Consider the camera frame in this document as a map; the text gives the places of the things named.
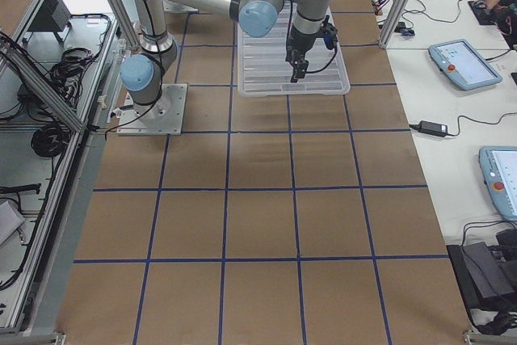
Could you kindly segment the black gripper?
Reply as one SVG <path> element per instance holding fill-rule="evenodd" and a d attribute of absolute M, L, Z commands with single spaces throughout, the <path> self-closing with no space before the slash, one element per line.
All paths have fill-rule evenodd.
<path fill-rule="evenodd" d="M 298 82 L 304 78 L 309 66 L 306 61 L 306 54 L 312 49 L 317 38 L 320 38 L 319 31 L 311 34 L 300 32 L 294 25 L 291 26 L 286 41 L 285 61 L 292 63 L 292 76 L 290 82 Z"/>

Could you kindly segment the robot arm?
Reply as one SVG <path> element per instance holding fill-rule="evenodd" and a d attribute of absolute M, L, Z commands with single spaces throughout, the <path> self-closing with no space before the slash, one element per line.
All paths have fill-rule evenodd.
<path fill-rule="evenodd" d="M 162 86 L 165 72 L 174 63 L 178 47 L 165 21 L 165 0 L 134 0 L 142 36 L 141 53 L 130 57 L 120 68 L 122 83 L 132 98 L 137 119 L 146 124 L 161 120 L 171 107 Z M 321 39 L 336 52 L 337 31 L 330 23 L 330 0 L 168 0 L 202 11 L 227 15 L 249 36 L 259 38 L 273 28 L 286 2 L 296 5 L 288 25 L 286 62 L 292 68 L 292 82 L 309 74 L 307 53 Z"/>

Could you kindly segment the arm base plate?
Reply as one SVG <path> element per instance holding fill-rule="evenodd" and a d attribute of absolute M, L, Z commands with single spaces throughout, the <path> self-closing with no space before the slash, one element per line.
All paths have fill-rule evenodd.
<path fill-rule="evenodd" d="M 163 84 L 162 96 L 149 112 L 145 113 L 148 108 L 138 104 L 122 111 L 116 133 L 119 136 L 180 135 L 187 89 L 187 84 Z M 133 105 L 128 92 L 125 103 Z"/>

